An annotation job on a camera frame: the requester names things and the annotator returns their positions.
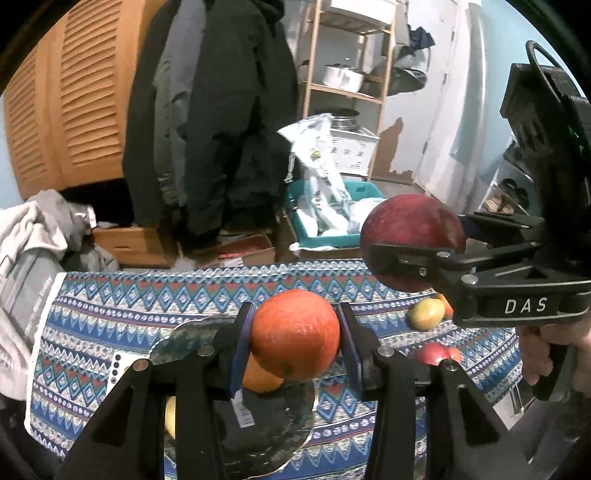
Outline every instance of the dark coat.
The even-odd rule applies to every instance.
[[[297,120],[297,77],[282,0],[216,0],[207,16],[187,123],[188,227],[219,229],[229,212],[283,193]]]
[[[154,167],[156,89],[152,83],[179,5],[180,0],[169,0],[154,15],[129,96],[122,166],[134,205],[134,221],[141,226],[158,226],[165,211]]]

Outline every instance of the table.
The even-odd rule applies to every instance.
[[[25,427],[46,448],[65,455],[106,395],[115,351],[146,354],[178,325],[235,315],[273,294],[303,288],[328,301],[348,301],[383,344],[405,354],[438,340],[464,353],[462,366],[492,403],[521,378],[518,338],[510,328],[463,329],[451,321],[412,330],[405,313],[430,291],[407,294],[376,280],[361,260],[314,261],[197,270],[189,273],[66,273],[52,287],[37,332]],[[358,401],[340,363],[316,379],[317,406],[308,442],[272,480],[360,478],[371,445],[374,402]],[[417,399],[417,456],[426,449],[424,401]],[[167,478],[176,478],[165,460]]]

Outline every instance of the hanging coat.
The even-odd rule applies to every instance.
[[[122,167],[133,201],[134,221],[141,226],[158,226],[165,209],[154,167],[156,89],[152,83],[179,5],[180,0],[169,0],[154,15],[129,96]]]
[[[195,235],[225,214],[277,202],[297,120],[297,77],[282,0],[216,0],[207,16],[187,123],[185,187]]]
[[[186,123],[206,25],[203,0],[181,0],[160,58],[154,124],[156,174],[167,205],[184,206]]]

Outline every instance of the louvered door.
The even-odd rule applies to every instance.
[[[5,92],[21,195],[123,176],[129,92],[165,0],[83,0],[37,44]]]
[[[50,132],[46,78],[48,42],[41,41],[4,92],[6,138],[18,190],[25,199],[65,186]]]
[[[133,0],[85,0],[56,25],[50,102],[56,150],[69,186],[123,175],[138,6]],[[135,15],[125,14],[126,9]]]

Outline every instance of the cooking pot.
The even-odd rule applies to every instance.
[[[363,84],[364,73],[351,65],[335,63],[324,70],[324,83],[327,87],[338,88],[346,92],[358,92]]]
[[[330,113],[333,116],[330,127],[334,128],[335,130],[351,131],[357,130],[359,127],[357,123],[359,112],[357,110],[353,110],[352,108],[327,108],[316,110],[314,113],[316,115],[320,115],[321,113]]]

